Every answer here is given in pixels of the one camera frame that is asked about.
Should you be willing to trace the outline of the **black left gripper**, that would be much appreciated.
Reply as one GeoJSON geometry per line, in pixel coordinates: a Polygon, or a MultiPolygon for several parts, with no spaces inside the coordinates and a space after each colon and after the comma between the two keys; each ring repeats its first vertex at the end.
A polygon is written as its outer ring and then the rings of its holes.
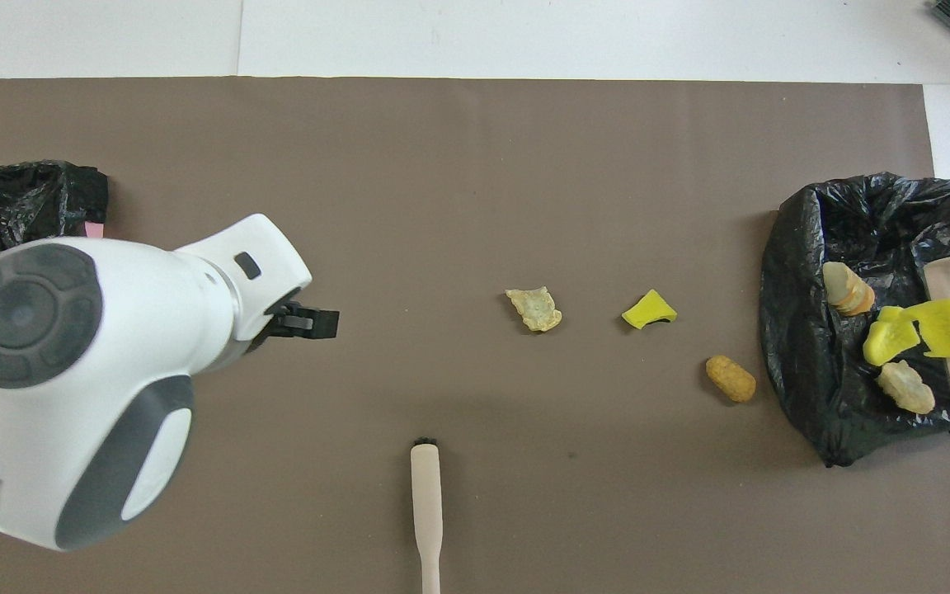
{"type": "Polygon", "coordinates": [[[260,338],[331,339],[338,335],[340,312],[335,309],[306,308],[288,300],[276,305],[260,338]]]}

